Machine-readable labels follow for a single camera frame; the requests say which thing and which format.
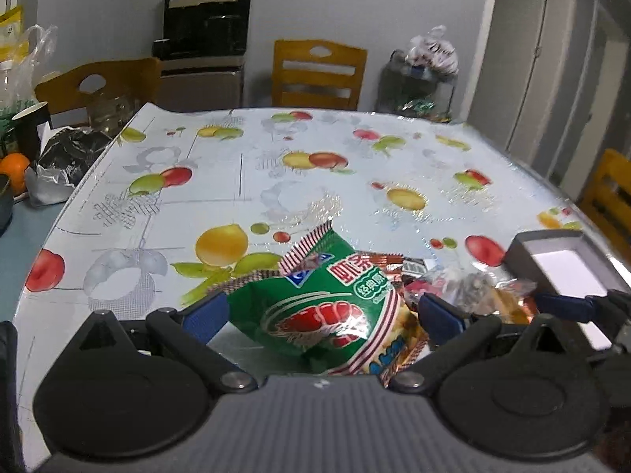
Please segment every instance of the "doorway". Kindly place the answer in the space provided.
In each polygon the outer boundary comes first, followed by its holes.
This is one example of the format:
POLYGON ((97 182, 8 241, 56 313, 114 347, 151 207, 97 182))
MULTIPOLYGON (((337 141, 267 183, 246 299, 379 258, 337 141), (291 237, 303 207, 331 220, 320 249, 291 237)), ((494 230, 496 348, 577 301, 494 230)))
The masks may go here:
POLYGON ((565 66, 574 0, 495 0, 468 122, 531 163, 565 66))
POLYGON ((574 201, 581 198, 599 160, 627 55, 629 37, 597 1, 581 86, 550 173, 550 180, 574 201))

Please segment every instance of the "metal screw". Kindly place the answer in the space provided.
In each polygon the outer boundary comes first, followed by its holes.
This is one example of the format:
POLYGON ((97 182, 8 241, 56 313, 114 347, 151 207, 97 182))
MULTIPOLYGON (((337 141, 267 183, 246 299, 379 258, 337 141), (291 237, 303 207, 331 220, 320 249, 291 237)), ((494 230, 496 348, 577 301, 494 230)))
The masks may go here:
POLYGON ((425 377, 414 371, 402 371, 394 380, 406 388, 417 389, 423 385, 425 377))
POLYGON ((245 371, 230 371, 222 375, 222 384, 232 389, 245 389, 252 385, 254 379, 245 371))

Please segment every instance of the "orange fruit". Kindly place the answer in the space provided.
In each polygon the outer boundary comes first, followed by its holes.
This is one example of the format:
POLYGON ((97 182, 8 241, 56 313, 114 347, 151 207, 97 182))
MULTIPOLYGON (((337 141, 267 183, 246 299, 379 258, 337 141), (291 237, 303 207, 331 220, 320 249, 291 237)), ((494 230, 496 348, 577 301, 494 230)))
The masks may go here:
POLYGON ((24 171, 30 165, 30 160, 21 153, 11 153, 0 160, 0 173, 11 179, 11 189, 14 196, 26 192, 24 171))

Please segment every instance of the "yellow package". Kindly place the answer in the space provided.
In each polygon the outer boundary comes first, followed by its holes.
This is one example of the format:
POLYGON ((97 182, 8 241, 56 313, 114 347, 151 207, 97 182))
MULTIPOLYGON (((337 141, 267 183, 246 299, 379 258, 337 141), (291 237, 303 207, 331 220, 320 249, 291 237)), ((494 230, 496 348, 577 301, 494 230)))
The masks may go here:
POLYGON ((28 41, 18 44, 24 28, 22 18, 21 6, 0 15, 0 62, 20 62, 28 55, 28 41))

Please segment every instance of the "black plastic disc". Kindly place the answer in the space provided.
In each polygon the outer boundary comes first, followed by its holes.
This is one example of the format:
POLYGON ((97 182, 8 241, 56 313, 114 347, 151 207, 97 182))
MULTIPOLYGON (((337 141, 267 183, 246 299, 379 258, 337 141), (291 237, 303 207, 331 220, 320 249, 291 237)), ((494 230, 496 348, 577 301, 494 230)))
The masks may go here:
POLYGON ((590 447, 609 412, 586 365, 551 352, 471 363, 443 382, 437 405, 472 446, 542 462, 590 447))
POLYGON ((49 441, 95 459, 168 447, 197 427, 208 407, 204 384, 184 365, 105 349, 83 351, 49 375, 34 401, 49 441))

